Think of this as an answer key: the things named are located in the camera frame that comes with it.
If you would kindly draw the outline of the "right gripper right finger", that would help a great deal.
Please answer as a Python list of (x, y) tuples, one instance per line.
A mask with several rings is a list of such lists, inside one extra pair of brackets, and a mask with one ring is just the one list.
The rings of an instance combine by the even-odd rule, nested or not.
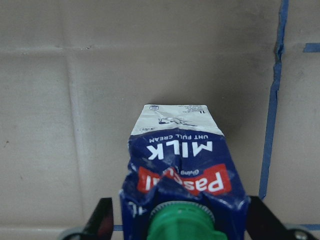
[(309, 230), (285, 226), (258, 196), (250, 196), (247, 233), (252, 240), (316, 240)]

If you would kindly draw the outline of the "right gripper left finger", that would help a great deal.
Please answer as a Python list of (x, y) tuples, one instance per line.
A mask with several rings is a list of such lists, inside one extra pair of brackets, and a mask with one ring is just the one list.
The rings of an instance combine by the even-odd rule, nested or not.
[(111, 240), (114, 232), (113, 200), (101, 198), (89, 220), (80, 228), (65, 230), (59, 240)]

